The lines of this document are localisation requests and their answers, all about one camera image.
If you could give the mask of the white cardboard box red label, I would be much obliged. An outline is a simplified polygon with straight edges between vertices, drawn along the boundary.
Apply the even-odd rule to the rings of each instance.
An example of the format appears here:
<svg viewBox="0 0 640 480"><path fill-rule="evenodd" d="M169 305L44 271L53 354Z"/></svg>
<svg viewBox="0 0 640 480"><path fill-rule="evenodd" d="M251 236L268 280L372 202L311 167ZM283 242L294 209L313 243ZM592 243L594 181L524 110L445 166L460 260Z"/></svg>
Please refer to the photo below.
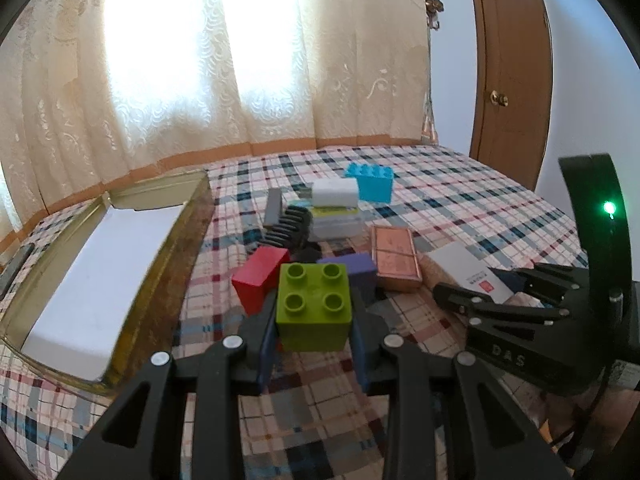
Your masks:
<svg viewBox="0 0 640 480"><path fill-rule="evenodd" d="M491 296L497 304L503 304L514 296L497 274L461 243L451 242L428 252L425 257L450 283Z"/></svg>

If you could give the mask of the green toy building block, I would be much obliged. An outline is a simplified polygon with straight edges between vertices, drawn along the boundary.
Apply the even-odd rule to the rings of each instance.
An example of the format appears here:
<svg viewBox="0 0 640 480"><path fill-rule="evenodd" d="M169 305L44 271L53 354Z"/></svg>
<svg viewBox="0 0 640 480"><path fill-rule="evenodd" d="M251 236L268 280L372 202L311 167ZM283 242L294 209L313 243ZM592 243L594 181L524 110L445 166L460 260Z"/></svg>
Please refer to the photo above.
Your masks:
<svg viewBox="0 0 640 480"><path fill-rule="evenodd" d="M285 352L337 352L352 325L352 297L341 263L283 263L276 322Z"/></svg>

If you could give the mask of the red toy building block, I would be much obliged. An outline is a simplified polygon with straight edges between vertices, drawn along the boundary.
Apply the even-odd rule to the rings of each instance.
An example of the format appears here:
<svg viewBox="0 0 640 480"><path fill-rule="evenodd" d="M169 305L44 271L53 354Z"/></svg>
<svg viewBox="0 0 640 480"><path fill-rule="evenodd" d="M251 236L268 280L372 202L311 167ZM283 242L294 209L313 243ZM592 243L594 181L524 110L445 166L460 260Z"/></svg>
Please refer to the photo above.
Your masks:
<svg viewBox="0 0 640 480"><path fill-rule="evenodd" d="M268 292L278 287L280 266L289 262L286 248L260 246L233 274L232 286L247 315L262 310Z"/></svg>

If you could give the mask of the copper embossed flat box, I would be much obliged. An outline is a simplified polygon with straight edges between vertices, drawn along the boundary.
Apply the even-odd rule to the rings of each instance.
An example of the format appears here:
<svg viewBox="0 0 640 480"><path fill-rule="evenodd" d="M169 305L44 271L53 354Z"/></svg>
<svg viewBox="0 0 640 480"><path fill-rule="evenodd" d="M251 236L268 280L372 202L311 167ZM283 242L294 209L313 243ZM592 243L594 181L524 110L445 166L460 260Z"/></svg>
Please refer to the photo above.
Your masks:
<svg viewBox="0 0 640 480"><path fill-rule="evenodd" d="M372 226L371 257L378 284L391 292L414 292L423 284L412 232L400 226Z"/></svg>

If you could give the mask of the purple rectangular block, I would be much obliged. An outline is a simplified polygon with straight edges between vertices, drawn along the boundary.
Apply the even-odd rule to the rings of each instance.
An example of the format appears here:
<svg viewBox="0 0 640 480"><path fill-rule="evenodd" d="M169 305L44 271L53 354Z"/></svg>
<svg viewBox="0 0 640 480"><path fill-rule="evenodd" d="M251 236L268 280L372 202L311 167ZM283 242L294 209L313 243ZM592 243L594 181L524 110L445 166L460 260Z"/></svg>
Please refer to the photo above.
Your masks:
<svg viewBox="0 0 640 480"><path fill-rule="evenodd" d="M378 281L378 268L373 259L366 252L337 257L322 258L318 263L336 263L346 266L349 284L362 290L375 289Z"/></svg>

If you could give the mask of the white paper tray liner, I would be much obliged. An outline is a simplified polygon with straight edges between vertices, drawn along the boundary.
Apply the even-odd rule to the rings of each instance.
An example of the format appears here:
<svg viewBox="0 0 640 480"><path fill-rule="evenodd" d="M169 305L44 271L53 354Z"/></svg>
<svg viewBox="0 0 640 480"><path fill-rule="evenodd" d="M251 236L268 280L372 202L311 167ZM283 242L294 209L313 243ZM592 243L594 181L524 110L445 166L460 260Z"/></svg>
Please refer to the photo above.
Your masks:
<svg viewBox="0 0 640 480"><path fill-rule="evenodd" d="M108 208L30 330L22 352L80 379L106 372L134 298L181 206Z"/></svg>

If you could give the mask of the blue toy building block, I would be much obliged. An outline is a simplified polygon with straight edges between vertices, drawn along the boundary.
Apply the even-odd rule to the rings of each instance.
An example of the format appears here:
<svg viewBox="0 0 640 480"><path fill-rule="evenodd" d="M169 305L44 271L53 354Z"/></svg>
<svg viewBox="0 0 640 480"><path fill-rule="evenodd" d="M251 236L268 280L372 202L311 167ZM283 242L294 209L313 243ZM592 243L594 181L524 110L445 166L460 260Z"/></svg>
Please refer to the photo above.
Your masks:
<svg viewBox="0 0 640 480"><path fill-rule="evenodd" d="M357 180L360 200L382 204L389 204L392 201L394 185L392 168L352 162L345 169L344 177Z"/></svg>

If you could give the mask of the clear plastic box green label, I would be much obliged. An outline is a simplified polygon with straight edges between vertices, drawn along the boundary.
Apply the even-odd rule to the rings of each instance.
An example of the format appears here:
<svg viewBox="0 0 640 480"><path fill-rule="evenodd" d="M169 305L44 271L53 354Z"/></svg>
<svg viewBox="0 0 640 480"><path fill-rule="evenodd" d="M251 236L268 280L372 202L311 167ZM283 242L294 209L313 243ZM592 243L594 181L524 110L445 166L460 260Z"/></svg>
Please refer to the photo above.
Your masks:
<svg viewBox="0 0 640 480"><path fill-rule="evenodd" d="M310 200L291 200L288 206L310 211L309 239L312 242L358 236L364 228L364 221L358 208L314 207Z"/></svg>

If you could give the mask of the plaid tablecloth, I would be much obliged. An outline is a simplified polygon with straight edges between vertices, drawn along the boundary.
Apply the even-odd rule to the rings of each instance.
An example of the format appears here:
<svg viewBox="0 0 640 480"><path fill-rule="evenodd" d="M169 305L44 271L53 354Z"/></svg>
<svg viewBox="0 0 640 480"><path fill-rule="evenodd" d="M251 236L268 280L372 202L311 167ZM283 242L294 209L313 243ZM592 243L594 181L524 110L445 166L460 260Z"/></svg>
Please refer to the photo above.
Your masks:
<svg viewBox="0 0 640 480"><path fill-rule="evenodd" d="M535 262L585 266L574 222L521 185L469 157L437 146L324 148L243 157L207 168L216 209L196 260L174 336L174 355L190 356L236 332L245 311L232 278L255 246L268 191L293 203L322 178L349 166L393 170L389 204L361 203L356 236L322 240L326 258L369 254L398 281L426 255L454 244L485 266ZM422 283L381 292L371 310L394 332L438 356L453 356L465 327L434 303ZM10 451L37 479L54 479L105 406L37 376L1 344L1 431ZM358 388L349 348L337 353L280 353L268 389L242 398L240 427L247 479L379 479L386 408Z"/></svg>

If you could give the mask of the brown wooden door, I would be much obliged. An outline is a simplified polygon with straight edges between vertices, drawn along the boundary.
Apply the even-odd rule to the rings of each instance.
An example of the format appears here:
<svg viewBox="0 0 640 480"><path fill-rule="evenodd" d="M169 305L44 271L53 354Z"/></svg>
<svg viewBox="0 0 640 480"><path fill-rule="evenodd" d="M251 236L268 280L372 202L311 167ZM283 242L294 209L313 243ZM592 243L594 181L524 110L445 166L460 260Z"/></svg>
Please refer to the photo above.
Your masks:
<svg viewBox="0 0 640 480"><path fill-rule="evenodd" d="M552 49L544 0L473 0L477 84L470 155L533 190L546 152ZM489 93L509 98L492 105Z"/></svg>

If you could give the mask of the black ribbed hair clip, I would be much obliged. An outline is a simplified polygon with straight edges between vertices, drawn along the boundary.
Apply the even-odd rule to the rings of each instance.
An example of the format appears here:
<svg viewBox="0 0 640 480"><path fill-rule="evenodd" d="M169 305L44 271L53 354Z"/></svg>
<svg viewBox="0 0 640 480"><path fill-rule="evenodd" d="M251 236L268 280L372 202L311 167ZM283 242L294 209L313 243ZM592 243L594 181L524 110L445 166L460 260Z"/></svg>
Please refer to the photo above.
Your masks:
<svg viewBox="0 0 640 480"><path fill-rule="evenodd" d="M288 206L280 214L279 220L265 230L262 238L247 249L253 255L259 247L287 249L293 262L315 263L322 258L318 243L310 237L312 214L309 209Z"/></svg>

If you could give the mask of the brass door knob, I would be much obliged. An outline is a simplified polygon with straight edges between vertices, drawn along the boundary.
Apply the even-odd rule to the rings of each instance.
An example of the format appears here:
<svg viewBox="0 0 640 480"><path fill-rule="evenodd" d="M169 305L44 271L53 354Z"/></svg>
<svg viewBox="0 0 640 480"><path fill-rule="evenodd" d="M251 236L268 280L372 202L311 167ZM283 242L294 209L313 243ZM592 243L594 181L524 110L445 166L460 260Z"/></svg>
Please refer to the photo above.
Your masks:
<svg viewBox="0 0 640 480"><path fill-rule="evenodd" d="M509 105L509 98L497 90L492 90L489 93L489 101L495 106L507 107Z"/></svg>

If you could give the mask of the dark grey flat bar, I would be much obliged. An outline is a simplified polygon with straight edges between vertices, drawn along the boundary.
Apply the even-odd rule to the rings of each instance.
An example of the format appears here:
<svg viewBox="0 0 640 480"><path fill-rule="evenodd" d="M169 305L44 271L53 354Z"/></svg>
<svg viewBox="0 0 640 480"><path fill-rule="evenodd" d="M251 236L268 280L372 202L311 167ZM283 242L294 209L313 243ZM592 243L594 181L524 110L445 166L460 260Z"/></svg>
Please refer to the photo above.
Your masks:
<svg viewBox="0 0 640 480"><path fill-rule="evenodd" d="M269 230L275 226L282 212L282 191L280 188L270 188L267 196L267 203L264 211L262 225Z"/></svg>

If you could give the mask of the black smartphone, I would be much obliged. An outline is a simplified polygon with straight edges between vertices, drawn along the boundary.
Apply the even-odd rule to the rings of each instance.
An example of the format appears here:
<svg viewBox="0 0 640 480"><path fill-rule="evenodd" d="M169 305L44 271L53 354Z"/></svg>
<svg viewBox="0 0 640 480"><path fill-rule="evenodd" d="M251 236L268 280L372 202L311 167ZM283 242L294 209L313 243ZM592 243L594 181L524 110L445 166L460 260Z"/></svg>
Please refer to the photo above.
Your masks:
<svg viewBox="0 0 640 480"><path fill-rule="evenodd" d="M17 277L18 272L21 271L21 268L24 266L26 260L32 254L34 249L34 244L25 244L14 254L9 263L6 265L0 275L0 300L3 300L3 298L9 292L13 282L15 281L15 278Z"/></svg>

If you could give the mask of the curtain tieback hook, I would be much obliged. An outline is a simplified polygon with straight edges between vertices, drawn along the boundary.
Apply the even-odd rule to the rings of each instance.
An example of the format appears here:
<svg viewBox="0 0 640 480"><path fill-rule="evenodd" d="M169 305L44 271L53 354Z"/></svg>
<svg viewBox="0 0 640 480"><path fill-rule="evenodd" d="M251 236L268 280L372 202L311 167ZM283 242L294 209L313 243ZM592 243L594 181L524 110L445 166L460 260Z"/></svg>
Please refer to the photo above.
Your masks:
<svg viewBox="0 0 640 480"><path fill-rule="evenodd" d="M444 12L442 0L424 0L427 25L430 29L439 30L439 14Z"/></svg>

